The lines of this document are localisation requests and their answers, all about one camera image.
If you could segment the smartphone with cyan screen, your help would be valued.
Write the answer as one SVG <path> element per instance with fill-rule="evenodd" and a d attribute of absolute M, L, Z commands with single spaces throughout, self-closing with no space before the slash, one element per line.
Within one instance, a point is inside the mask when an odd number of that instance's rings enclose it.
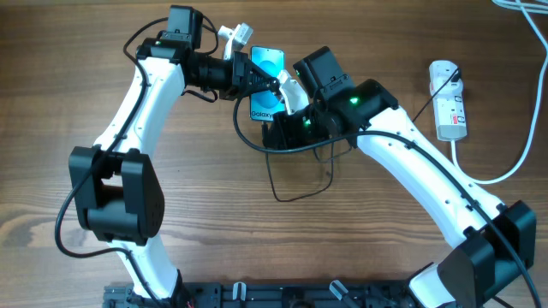
<path fill-rule="evenodd" d="M 282 50 L 254 45 L 251 60 L 270 76 L 277 77 L 284 69 L 285 54 Z M 285 105 L 272 92 L 257 92 L 250 96 L 252 121 L 272 121 L 272 116 L 280 111 L 285 111 Z"/>

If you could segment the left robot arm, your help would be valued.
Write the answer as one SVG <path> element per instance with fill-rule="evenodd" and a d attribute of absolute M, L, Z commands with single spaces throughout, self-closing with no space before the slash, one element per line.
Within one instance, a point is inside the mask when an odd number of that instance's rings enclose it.
<path fill-rule="evenodd" d="M 134 79 L 110 125 L 93 145 L 75 147 L 68 164 L 67 203 L 75 205 L 80 226 L 121 257 L 134 282 L 129 301 L 140 307 L 193 303 L 159 235 L 165 201 L 152 166 L 173 104 L 186 94 L 210 91 L 235 100 L 279 87 L 242 50 L 253 32 L 249 25 L 216 29 L 226 45 L 215 57 L 200 51 L 203 30 L 212 29 L 201 12 L 174 5 L 165 21 L 162 32 L 130 55 Z"/>

